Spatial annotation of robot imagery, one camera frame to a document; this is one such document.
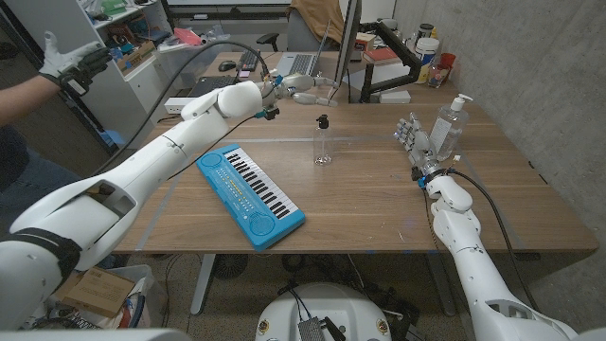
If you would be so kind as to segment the white and black gloved hand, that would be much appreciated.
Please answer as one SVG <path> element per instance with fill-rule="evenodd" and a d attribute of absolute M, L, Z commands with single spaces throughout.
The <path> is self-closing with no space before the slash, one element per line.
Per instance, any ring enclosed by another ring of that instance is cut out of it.
<path fill-rule="evenodd" d="M 92 78 L 104 71 L 112 59 L 110 49 L 97 41 L 62 54 L 56 36 L 47 30 L 44 64 L 39 73 L 72 96 L 81 97 L 89 92 Z"/>

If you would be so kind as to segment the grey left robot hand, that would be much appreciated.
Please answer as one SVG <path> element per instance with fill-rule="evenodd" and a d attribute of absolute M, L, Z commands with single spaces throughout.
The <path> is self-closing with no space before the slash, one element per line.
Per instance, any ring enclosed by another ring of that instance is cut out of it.
<path fill-rule="evenodd" d="M 336 82 L 324 77 L 312 77 L 309 75 L 287 76 L 281 82 L 275 82 L 275 87 L 270 92 L 269 99 L 273 101 L 278 99 L 293 99 L 296 103 L 303 105 L 336 107 L 338 102 L 335 100 L 319 98 L 316 95 L 307 93 L 307 90 L 321 85 L 335 87 Z"/>

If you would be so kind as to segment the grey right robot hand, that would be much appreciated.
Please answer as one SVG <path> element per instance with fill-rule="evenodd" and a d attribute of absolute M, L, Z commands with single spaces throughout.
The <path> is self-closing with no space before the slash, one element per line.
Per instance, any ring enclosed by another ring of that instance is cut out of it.
<path fill-rule="evenodd" d="M 426 185 L 444 174 L 445 169 L 437 160 L 436 147 L 422 129 L 415 113 L 411 113 L 408 119 L 399 120 L 394 137 L 408 153 L 413 181 Z"/>

